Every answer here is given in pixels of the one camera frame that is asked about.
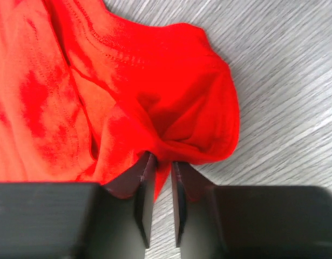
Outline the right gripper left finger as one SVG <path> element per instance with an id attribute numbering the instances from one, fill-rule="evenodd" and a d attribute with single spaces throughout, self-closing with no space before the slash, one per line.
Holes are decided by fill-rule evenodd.
<path id="1" fill-rule="evenodd" d="M 106 185 L 0 183 L 0 258 L 144 258 L 156 166 L 146 152 Z"/>

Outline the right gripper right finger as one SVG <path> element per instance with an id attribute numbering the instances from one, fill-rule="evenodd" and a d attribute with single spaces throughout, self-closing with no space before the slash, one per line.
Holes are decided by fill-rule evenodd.
<path id="1" fill-rule="evenodd" d="M 332 258 L 332 193 L 318 186 L 216 185 L 172 164 L 182 258 Z"/>

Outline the red t shirt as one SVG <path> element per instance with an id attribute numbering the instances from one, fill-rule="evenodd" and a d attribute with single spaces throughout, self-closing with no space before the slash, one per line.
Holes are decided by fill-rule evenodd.
<path id="1" fill-rule="evenodd" d="M 103 1 L 0 1 L 0 182 L 106 184 L 145 151 L 228 158 L 239 139 L 231 72 L 203 29 L 146 26 Z"/>

